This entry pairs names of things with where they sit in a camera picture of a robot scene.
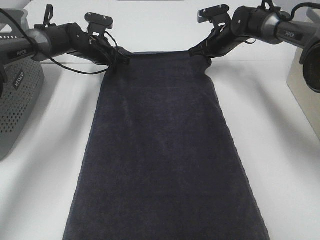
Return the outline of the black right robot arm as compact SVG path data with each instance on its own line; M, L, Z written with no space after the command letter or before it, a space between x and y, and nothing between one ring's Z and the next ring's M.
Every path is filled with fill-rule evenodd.
M233 16L229 16L226 4L201 9L197 13L197 21L210 22L213 29L206 39L189 49L189 55L211 59L223 57L249 39L271 45L285 42L302 49L299 63L303 78L312 91L319 93L320 25L295 21L295 13L301 8L318 10L320 5L304 2L288 13L271 0L263 0L258 7L238 7Z

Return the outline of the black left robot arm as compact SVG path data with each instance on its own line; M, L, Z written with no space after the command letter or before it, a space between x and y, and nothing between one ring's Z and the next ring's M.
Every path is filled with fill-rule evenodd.
M42 62L47 59L69 54L86 59L96 65L113 66L128 64L130 58L116 46L111 46L107 38L89 35L76 23L39 26L25 32L25 37L2 40L0 42L0 92L8 82L5 66L23 59Z

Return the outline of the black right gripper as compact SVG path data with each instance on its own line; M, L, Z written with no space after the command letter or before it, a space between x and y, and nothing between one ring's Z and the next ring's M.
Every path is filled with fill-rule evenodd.
M205 41L188 50L191 57L223 57L250 39L248 36L236 36L232 33L232 20L228 14L210 17L208 21L213 24L213 29Z

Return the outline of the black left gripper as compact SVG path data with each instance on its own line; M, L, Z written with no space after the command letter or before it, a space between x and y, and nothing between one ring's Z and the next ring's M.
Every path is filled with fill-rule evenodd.
M131 58L112 46L106 37L100 38L83 32L77 23L67 24L67 35L74 56L93 62L96 65L128 65Z

